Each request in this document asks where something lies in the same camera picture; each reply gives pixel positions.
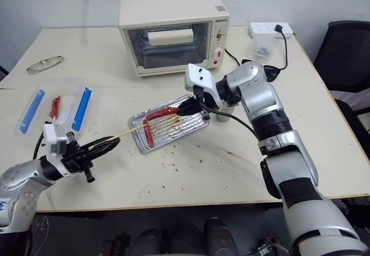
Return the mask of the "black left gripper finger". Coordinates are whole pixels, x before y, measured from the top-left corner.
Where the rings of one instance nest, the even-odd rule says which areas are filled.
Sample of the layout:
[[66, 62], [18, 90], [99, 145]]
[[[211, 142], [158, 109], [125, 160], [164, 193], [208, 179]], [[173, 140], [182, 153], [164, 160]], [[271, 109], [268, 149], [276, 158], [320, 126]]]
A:
[[113, 150], [119, 143], [120, 141], [105, 141], [95, 144], [88, 148], [88, 152], [86, 152], [86, 158], [88, 161], [92, 161], [98, 157], [101, 157]]
[[105, 142], [105, 141], [120, 141], [120, 138], [119, 137], [112, 137], [112, 136], [103, 137], [103, 138], [97, 139], [93, 142], [85, 144], [84, 146], [82, 146], [82, 150], [88, 151], [89, 147], [91, 147], [95, 144], [101, 143], [101, 142]]

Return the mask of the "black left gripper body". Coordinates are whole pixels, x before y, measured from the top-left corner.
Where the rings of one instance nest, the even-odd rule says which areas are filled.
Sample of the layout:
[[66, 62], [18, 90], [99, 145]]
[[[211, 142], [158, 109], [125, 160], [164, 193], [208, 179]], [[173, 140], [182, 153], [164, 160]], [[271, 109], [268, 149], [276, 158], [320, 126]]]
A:
[[95, 177], [92, 174], [91, 168], [93, 167], [93, 152], [90, 151], [90, 147], [97, 144], [97, 141], [93, 141], [80, 146], [75, 138], [73, 132], [66, 134], [69, 143], [66, 145], [66, 152], [63, 155], [61, 162], [67, 168], [70, 173], [81, 173], [84, 172], [86, 181], [92, 183]]

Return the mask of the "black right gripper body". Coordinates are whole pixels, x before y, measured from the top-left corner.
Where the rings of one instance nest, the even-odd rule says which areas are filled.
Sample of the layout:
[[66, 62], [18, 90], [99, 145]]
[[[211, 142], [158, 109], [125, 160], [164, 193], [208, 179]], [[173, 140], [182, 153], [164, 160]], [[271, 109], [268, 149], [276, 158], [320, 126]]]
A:
[[215, 111], [217, 109], [217, 105], [213, 97], [199, 86], [194, 86], [193, 92], [195, 100], [195, 112], [200, 113], [204, 120], [210, 120], [209, 113], [211, 113], [212, 110]]

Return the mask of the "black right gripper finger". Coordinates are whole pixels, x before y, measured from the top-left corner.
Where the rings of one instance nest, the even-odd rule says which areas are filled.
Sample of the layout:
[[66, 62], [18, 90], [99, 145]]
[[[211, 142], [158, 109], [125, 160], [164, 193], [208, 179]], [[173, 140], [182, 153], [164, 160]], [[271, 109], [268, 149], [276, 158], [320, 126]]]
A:
[[178, 109], [180, 110], [177, 115], [178, 116], [192, 116], [194, 114], [200, 113], [203, 111], [203, 107], [200, 104], [180, 104], [178, 106]]
[[181, 111], [201, 111], [202, 106], [198, 99], [189, 97], [179, 105]]

